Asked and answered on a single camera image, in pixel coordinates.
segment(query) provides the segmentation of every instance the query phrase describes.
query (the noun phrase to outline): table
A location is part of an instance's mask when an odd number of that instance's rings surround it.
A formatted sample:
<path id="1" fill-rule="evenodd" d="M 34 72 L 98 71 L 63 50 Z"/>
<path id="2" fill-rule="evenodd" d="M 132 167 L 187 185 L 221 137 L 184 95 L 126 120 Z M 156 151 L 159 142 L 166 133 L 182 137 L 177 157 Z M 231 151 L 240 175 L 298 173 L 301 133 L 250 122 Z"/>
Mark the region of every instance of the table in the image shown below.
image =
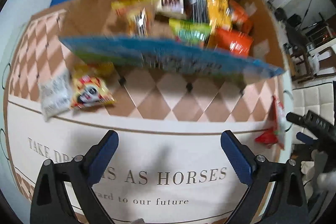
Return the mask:
<path id="1" fill-rule="evenodd" d="M 285 151 L 254 142 L 270 126 L 272 94 L 283 98 L 286 111 L 291 110 L 282 96 L 284 89 L 291 90 L 287 74 L 249 85 L 242 96 L 223 81 L 119 68 L 109 81 L 119 101 L 116 107 L 67 112 L 45 123 L 37 82 L 76 62 L 57 39 L 63 13 L 55 11 L 28 23 L 23 39 L 17 35 L 11 44 L 13 58 L 4 61 L 5 67 L 8 62 L 12 66 L 4 93 L 7 176 L 26 199 L 32 198 L 46 158 L 71 160 L 111 128 L 119 133 L 120 146 L 94 191 L 116 223 L 139 217 L 160 223 L 223 222 L 246 189 L 219 145 L 223 130 L 231 129 L 254 153 L 270 160 L 289 158 L 291 136 Z M 126 78 L 125 86 L 118 83 L 120 75 Z M 191 93 L 186 83 L 193 83 Z M 71 185 L 67 190 L 74 211 L 82 217 Z M 174 207 L 169 200 L 182 203 Z"/>

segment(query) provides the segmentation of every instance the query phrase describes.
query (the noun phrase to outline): green snack bag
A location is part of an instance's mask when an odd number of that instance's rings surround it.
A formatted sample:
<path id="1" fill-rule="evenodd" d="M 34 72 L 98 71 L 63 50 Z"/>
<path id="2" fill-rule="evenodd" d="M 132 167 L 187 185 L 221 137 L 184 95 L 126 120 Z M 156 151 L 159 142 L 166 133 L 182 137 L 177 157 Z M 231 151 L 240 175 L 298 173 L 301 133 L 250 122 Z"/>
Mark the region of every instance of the green snack bag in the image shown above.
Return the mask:
<path id="1" fill-rule="evenodd" d="M 169 26 L 179 42 L 189 46 L 204 47 L 210 33 L 211 26 L 206 23 L 192 23 L 185 20 L 169 19 Z"/>

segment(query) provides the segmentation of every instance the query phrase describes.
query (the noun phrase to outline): white snack bag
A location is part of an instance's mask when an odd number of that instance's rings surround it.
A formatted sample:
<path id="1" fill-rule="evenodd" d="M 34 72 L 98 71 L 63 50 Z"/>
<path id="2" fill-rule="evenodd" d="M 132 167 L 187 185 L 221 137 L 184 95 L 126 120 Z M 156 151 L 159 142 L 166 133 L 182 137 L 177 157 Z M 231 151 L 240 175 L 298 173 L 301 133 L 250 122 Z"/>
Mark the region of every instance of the white snack bag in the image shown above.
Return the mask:
<path id="1" fill-rule="evenodd" d="M 41 111 L 45 121 L 69 109 L 72 91 L 69 78 L 69 71 L 66 70 L 61 75 L 45 83 L 38 84 Z"/>

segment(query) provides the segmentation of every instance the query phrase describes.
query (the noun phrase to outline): blue gripper pad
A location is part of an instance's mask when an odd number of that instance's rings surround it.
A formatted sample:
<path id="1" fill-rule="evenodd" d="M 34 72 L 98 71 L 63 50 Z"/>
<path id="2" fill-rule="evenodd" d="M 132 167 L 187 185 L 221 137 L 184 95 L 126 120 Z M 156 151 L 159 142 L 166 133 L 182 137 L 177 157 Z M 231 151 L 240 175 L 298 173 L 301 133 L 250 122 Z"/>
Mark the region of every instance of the blue gripper pad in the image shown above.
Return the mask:
<path id="1" fill-rule="evenodd" d="M 112 156 L 114 155 L 116 149 L 118 148 L 118 144 L 119 144 L 119 137 L 117 132 L 109 130 L 104 136 L 104 138 L 100 141 L 100 143 L 96 145 L 98 148 L 101 145 L 102 147 L 100 148 L 99 151 L 96 152 L 95 158 L 93 159 L 92 163 L 88 166 L 87 182 L 90 187 L 92 187 L 92 185 L 100 181 L 102 175 L 104 174 L 104 171 L 107 168 L 107 165 L 109 164 L 110 160 L 112 159 Z"/>
<path id="2" fill-rule="evenodd" d="M 244 157 L 243 152 L 240 150 L 243 145 L 229 130 L 222 133 L 220 144 L 234 171 L 236 172 L 239 181 L 243 184 L 251 185 L 253 169 Z"/>
<path id="3" fill-rule="evenodd" d="M 310 138 L 309 136 L 303 134 L 302 132 L 296 133 L 296 138 L 307 145 L 313 145 L 315 142 L 313 138 Z"/>

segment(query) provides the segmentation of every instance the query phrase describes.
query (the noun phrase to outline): cardboard box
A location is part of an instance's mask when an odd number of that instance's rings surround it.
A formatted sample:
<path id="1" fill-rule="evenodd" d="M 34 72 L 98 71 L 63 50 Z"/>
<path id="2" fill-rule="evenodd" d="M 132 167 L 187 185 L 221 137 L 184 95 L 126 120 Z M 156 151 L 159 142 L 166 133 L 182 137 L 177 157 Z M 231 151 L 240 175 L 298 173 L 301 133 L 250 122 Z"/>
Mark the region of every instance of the cardboard box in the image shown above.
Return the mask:
<path id="1" fill-rule="evenodd" d="M 85 62 L 112 61 L 205 75 L 243 73 L 257 76 L 256 79 L 284 72 L 277 34 L 262 0 L 236 0 L 254 22 L 251 58 L 235 57 L 224 50 L 188 47 L 169 39 L 106 36 L 103 28 L 110 20 L 112 1 L 115 0 L 75 0 L 69 8 L 59 39 Z"/>

